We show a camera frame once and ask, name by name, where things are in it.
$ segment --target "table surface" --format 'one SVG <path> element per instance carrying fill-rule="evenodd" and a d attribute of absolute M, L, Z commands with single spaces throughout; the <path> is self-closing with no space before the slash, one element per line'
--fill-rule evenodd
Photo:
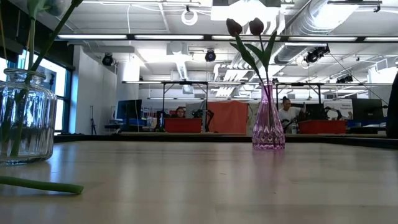
<path fill-rule="evenodd" d="M 82 195 L 0 185 L 1 223 L 398 223 L 398 152 L 331 144 L 70 142 L 0 175 Z"/>

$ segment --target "red container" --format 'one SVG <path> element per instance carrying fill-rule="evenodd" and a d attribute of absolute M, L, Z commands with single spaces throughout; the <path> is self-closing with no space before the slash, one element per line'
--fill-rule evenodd
<path fill-rule="evenodd" d="M 165 118 L 168 133 L 200 133 L 201 118 Z"/>
<path fill-rule="evenodd" d="M 298 123 L 300 134 L 345 134 L 346 121 L 309 120 Z"/>

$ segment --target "clear glass vase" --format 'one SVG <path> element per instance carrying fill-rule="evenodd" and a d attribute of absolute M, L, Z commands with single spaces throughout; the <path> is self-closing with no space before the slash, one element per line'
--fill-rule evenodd
<path fill-rule="evenodd" d="M 253 150 L 283 150 L 285 149 L 285 133 L 272 96 L 272 85 L 264 87 L 270 94 L 268 99 L 264 88 L 262 89 L 259 111 L 253 127 Z"/>
<path fill-rule="evenodd" d="M 52 156 L 57 96 L 42 86 L 45 75 L 39 72 L 4 73 L 9 78 L 0 83 L 0 164 L 44 161 Z"/>

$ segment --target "person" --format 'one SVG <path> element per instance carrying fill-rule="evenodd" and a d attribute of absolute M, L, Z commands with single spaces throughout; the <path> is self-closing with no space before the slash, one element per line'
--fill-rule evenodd
<path fill-rule="evenodd" d="M 283 97 L 282 100 L 283 108 L 279 110 L 278 117 L 280 122 L 282 123 L 282 127 L 286 129 L 286 133 L 292 133 L 292 126 L 289 124 L 294 118 L 296 118 L 300 112 L 305 112 L 305 104 L 303 108 L 297 108 L 292 106 L 290 99 L 286 96 Z"/>
<path fill-rule="evenodd" d="M 175 110 L 175 117 L 176 118 L 185 118 L 185 111 L 184 108 L 182 108 L 181 106 L 179 106 L 176 110 Z"/>

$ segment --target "pink glass vase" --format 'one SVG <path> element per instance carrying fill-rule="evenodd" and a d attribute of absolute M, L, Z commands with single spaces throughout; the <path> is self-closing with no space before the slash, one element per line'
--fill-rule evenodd
<path fill-rule="evenodd" d="M 253 128 L 253 150 L 283 150 L 285 149 L 285 133 L 272 96 L 272 85 L 265 84 L 265 87 L 270 94 L 268 99 L 264 88 L 262 89 L 259 111 Z"/>

